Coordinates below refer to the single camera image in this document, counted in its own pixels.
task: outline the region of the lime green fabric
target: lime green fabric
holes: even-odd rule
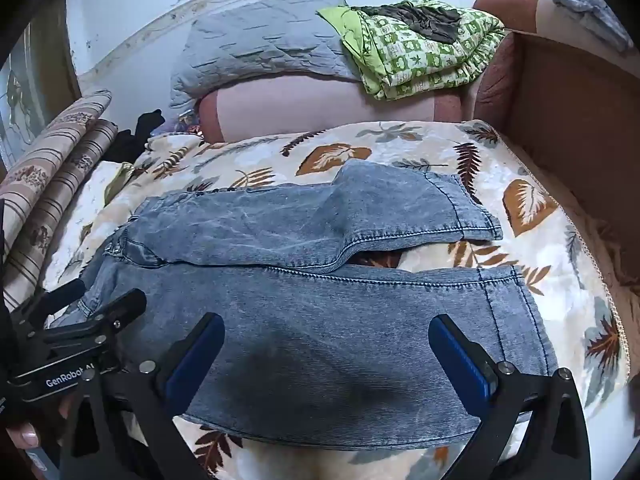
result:
[[[399,99],[476,79],[505,37],[502,22],[488,12],[458,9],[438,0],[408,1],[417,7],[456,9],[461,15],[457,41],[428,40],[400,20],[367,16],[349,7],[318,11],[340,34],[360,69],[367,93],[380,100]]]

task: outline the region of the screw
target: screw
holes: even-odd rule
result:
[[[82,380],[90,381],[95,377],[95,370],[93,368],[87,368],[84,372],[82,372]]]
[[[516,367],[508,361],[500,361],[498,363],[498,370],[500,370],[505,375],[511,375],[514,373],[514,371],[516,371]]]
[[[138,370],[140,370],[140,373],[143,373],[143,374],[150,374],[155,369],[156,369],[156,363],[153,361],[142,361],[140,363],[140,366],[138,367]]]
[[[558,375],[565,381],[571,380],[571,370],[569,370],[569,368],[560,368],[558,370]]]

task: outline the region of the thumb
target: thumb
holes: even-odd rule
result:
[[[7,430],[9,437],[18,449],[30,449],[38,447],[39,439],[35,428],[25,422],[20,428],[11,428]]]

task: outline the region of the gray quilted blanket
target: gray quilted blanket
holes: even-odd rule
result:
[[[306,72],[360,80],[335,29],[316,10],[345,0],[262,0],[193,22],[172,73],[171,109],[239,79]]]

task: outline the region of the jeans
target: jeans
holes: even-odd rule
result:
[[[214,311],[225,345],[187,418],[288,444],[441,446],[478,420],[431,352],[433,316],[449,314],[522,372],[557,367],[523,277],[513,266],[413,273],[346,261],[501,237],[456,176],[360,160],[330,184],[173,192],[148,199],[105,241],[63,323],[141,288],[147,311],[120,337],[134,359],[158,359]]]

